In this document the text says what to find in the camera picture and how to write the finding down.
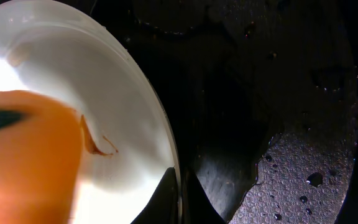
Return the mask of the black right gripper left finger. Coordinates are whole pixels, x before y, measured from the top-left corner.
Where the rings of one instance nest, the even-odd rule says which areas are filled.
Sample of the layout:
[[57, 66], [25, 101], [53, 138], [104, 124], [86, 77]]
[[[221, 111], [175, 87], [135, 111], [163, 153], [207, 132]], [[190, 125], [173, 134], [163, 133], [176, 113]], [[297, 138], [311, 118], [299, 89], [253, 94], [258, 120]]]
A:
[[177, 224], [178, 184], [175, 169], [168, 168], [145, 208], [131, 224]]

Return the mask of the light blue plate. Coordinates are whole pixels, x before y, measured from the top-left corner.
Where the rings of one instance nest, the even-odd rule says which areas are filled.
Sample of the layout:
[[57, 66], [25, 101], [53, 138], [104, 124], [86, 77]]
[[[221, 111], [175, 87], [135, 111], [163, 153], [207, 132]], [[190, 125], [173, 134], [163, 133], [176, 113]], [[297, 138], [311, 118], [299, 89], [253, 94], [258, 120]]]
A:
[[100, 154], [83, 154], [72, 223], [130, 223], [164, 173], [180, 186], [175, 140], [138, 64], [101, 24], [57, 1], [0, 4], [0, 91], [29, 90], [85, 117]]

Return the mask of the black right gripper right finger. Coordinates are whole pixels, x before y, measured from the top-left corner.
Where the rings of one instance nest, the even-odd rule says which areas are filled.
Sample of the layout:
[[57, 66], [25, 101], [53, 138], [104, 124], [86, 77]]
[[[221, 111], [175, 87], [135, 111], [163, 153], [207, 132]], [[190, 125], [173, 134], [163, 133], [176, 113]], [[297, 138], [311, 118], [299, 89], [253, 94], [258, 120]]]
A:
[[184, 224], [225, 224], [211, 205], [196, 174], [189, 168], [184, 170], [182, 179], [182, 201]]

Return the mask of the green and yellow sponge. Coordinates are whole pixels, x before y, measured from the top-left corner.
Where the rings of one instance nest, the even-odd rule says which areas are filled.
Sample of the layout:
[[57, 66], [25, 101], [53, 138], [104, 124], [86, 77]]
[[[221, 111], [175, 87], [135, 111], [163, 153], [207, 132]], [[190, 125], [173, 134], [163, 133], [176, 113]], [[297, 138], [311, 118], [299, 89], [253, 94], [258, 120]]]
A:
[[0, 223], [68, 223], [82, 150], [76, 111], [28, 91], [0, 91]]

